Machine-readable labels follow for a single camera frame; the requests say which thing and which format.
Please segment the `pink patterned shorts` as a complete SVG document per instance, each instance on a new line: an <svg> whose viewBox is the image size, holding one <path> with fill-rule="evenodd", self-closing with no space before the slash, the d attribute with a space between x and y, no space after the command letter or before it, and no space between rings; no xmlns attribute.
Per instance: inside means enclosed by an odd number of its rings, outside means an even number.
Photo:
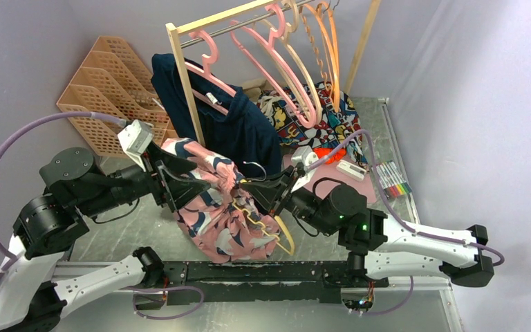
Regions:
<svg viewBox="0 0 531 332"><path fill-rule="evenodd" d="M190 138L169 138L161 147L197 164L185 177L211 185L191 203L174 212L179 228L196 247L216 264L268 258L277 247L276 239L262 234L259 226L249 222L232 206L232 201L249 210L255 221L266 224L270 234L279 235L280 229L272 217L258 211L252 197L239 187L245 177L235 163Z"/></svg>

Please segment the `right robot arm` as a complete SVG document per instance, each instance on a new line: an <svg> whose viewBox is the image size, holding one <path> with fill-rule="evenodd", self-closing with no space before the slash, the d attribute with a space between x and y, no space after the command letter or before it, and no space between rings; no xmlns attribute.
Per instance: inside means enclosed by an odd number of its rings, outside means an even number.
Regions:
<svg viewBox="0 0 531 332"><path fill-rule="evenodd" d="M345 275L353 286L389 277L442 277L457 286L480 288L494 276L494 262L484 255L487 229L442 230L399 220L367 205L355 188L337 181L324 196L315 181L300 184L302 168L288 167L263 181L242 181L254 202L276 216L286 210L325 236L337 235L348 250Z"/></svg>

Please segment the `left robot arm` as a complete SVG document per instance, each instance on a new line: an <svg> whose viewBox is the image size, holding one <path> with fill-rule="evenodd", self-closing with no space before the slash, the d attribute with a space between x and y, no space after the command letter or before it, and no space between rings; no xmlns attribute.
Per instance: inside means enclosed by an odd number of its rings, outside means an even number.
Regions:
<svg viewBox="0 0 531 332"><path fill-rule="evenodd" d="M188 178L196 164L151 144L142 165L104 174L91 153L69 148L39 173L43 195L29 201L13 225L10 254L0 267L0 331L50 331L76 309L123 288L163 283L165 266L150 247L91 273L54 282L51 273L94 219L120 205L152 195L176 211L209 188Z"/></svg>

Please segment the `navy blue shorts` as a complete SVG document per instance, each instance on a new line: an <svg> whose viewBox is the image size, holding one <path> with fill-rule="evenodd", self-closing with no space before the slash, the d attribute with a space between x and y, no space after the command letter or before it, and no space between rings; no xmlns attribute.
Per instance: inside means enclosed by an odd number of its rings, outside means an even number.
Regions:
<svg viewBox="0 0 531 332"><path fill-rule="evenodd" d="M176 133L181 138L197 139L174 55L155 54L151 66L151 83ZM195 99L205 147L231 159L247 177L281 172L283 158L276 129L241 87L232 85L235 95L231 96L194 72L188 75L193 90L211 93L227 110L225 115Z"/></svg>

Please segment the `pink hanger with navy shorts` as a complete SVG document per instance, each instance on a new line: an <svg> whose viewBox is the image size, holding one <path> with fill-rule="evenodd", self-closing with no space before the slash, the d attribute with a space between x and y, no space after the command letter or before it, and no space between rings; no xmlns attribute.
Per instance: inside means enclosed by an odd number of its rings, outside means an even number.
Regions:
<svg viewBox="0 0 531 332"><path fill-rule="evenodd" d="M201 38L209 46L210 54L202 54L202 67L185 60L185 66L187 70L203 77L208 82L216 85L220 90L234 97L236 95L236 91L231 86L224 83L224 81L218 79L217 76L213 75L211 72L211 65L215 64L219 58L219 51L216 42L204 30L190 32L189 36L191 38ZM228 110L222 106L221 101L212 92L202 94L194 89L192 89L192 92L199 100L210 105L213 109L219 111L223 115L227 115Z"/></svg>

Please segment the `orange hanger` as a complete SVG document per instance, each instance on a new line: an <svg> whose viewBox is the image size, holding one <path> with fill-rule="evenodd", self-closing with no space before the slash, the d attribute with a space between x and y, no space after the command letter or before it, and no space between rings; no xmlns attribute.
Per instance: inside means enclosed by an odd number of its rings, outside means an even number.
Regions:
<svg viewBox="0 0 531 332"><path fill-rule="evenodd" d="M322 36L322 48L324 56L317 47L315 36L308 25L306 13L309 12L316 20ZM334 10L328 2L320 2L315 7L304 4L300 8L301 20L304 25L308 40L313 48L316 62L319 67L324 88L330 97L335 113L340 111L340 60L338 34L335 24Z"/></svg>

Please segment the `tan wavy hanger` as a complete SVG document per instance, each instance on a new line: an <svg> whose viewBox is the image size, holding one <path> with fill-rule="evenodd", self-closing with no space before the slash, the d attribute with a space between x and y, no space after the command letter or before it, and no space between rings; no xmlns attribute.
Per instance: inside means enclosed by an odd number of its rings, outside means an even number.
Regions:
<svg viewBox="0 0 531 332"><path fill-rule="evenodd" d="M319 74L329 95L334 94L339 79L335 42L336 30L328 26L323 10L304 6L300 10L300 19L312 46Z"/></svg>

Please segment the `beige wooden hanger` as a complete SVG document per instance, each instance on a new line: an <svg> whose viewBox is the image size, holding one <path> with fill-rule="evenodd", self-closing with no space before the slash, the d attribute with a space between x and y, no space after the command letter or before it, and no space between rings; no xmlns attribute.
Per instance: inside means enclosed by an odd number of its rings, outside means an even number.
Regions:
<svg viewBox="0 0 531 332"><path fill-rule="evenodd" d="M262 19L262 22L269 28L268 38L264 39L258 34L256 40L262 50L274 62L284 82L287 83L296 97L298 104L291 100L288 104L295 108L294 114L297 119L303 126L312 128L319 124L322 119L322 106L315 94L315 83L306 65L290 44L290 36L297 30L298 26L298 5L295 1L282 1L281 3L273 3L266 6L266 10L278 19L279 24L274 26L267 19ZM302 79L299 79L287 61L276 50L277 43L281 44L288 52L290 58L299 69Z"/></svg>

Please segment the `orange cloth item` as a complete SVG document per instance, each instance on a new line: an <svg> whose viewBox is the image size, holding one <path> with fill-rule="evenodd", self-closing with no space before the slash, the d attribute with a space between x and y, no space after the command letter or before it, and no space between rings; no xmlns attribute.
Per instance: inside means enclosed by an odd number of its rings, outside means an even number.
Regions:
<svg viewBox="0 0 531 332"><path fill-rule="evenodd" d="M341 148L337 152L334 149L327 147L317 147L313 151L316 153L320 160L324 160L327 165L338 162L346 155L346 150Z"/></svg>

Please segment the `white eraser box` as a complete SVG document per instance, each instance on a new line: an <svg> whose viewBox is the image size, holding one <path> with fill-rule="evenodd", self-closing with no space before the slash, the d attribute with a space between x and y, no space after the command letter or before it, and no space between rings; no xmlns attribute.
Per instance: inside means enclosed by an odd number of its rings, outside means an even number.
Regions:
<svg viewBox="0 0 531 332"><path fill-rule="evenodd" d="M359 182L365 179L367 171L353 163L350 163L346 160L340 160L336 165L338 172L344 174L345 176L357 180Z"/></svg>

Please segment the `colourful cartoon print cloth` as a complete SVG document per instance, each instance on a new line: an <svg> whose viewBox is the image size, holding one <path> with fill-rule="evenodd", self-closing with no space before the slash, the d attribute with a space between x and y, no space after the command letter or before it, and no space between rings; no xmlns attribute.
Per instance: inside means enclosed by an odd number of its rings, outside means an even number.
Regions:
<svg viewBox="0 0 531 332"><path fill-rule="evenodd" d="M322 119L312 128L307 128L298 121L286 100L277 91L261 92L256 105L274 126L280 145L290 148L308 145L314 149L333 149L347 136L361 129L360 118L349 96L341 92L339 106L334 107L326 87L323 82L318 82L315 84L315 92L312 92L308 85L304 85L309 97L318 97L322 106Z"/></svg>

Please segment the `beige plastic file organizer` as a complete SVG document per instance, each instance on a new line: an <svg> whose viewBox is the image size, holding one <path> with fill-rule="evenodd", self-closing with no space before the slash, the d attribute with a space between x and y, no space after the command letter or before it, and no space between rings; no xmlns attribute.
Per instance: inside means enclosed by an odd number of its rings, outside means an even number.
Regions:
<svg viewBox="0 0 531 332"><path fill-rule="evenodd" d="M93 111L152 126L161 145L177 138L151 83L151 71L121 37L100 36L57 101L62 112Z"/></svg>

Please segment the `set of coloured markers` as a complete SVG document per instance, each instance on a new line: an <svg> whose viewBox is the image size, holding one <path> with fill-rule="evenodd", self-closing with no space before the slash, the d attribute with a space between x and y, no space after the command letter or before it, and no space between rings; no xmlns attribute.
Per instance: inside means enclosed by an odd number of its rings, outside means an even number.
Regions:
<svg viewBox="0 0 531 332"><path fill-rule="evenodd" d="M370 167L378 177L380 187L390 199L406 196L412 193L408 182L393 160L384 161Z"/></svg>

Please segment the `wooden clothes rack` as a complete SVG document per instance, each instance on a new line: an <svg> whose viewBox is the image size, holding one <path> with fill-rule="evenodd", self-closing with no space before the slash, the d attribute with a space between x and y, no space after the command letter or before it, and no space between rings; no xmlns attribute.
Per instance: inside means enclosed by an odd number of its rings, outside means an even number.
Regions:
<svg viewBox="0 0 531 332"><path fill-rule="evenodd" d="M210 50L209 50L209 46L201 38L191 38L189 36L189 33L194 32L194 31L199 31L199 30L206 31L205 29L208 26L211 26L215 23L218 23L226 19L232 20L237 15L245 11L248 11L248 10L253 10L258 7L263 7L265 9L267 5L270 5L273 3L281 3L281 1L253 1L251 3L247 3L242 6L238 6L233 9L226 10L218 14L199 19L197 21L193 21L189 24L176 26L172 23L169 23L166 25L167 33L169 35L169 38L171 41L171 47L172 47L172 51L170 53L174 55L174 58L176 60L176 65L178 68L180 81L182 83L184 94L185 94L188 107L189 107L189 112L192 117L194 131L197 135L197 139L195 139L195 141L200 143L204 148L206 148L205 139L203 137L203 132L202 132L200 121L198 119L198 112L197 112L197 108L195 104L195 99L198 99L198 98L195 97L192 92L192 87L191 87L191 84L189 81L189 75L188 75L189 71L187 70L185 66L185 60L187 60L188 62L191 62L192 64L202 67L202 54L209 55ZM261 95L262 91L274 90L274 88L270 84L269 89L259 87L257 89L257 95L251 96L250 93L247 90L245 90L243 87L241 87L241 89L244 92L244 94L248 96L249 100L253 102L254 104L256 104L257 99ZM286 89L283 88L283 89L287 94L290 95L293 101L296 100L294 98L293 93L291 92L289 88L286 88ZM342 143L340 143L338 146L336 146L333 149L334 149L334 152L337 152L341 148L345 149L346 150L345 157L349 157L357 166L362 167L364 169L369 169L369 159L364 155L363 148L362 148L364 136L361 134L361 129L354 131L351 135L347 136L347 138L345 138Z"/></svg>

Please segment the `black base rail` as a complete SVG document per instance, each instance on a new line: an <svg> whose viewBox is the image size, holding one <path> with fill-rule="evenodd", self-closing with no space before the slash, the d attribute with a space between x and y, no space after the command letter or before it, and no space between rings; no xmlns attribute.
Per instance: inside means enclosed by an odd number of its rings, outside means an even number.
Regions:
<svg viewBox="0 0 531 332"><path fill-rule="evenodd" d="M368 281L353 275L346 261L166 261L148 285L194 286L206 302L317 300L339 304L342 292L366 290Z"/></svg>

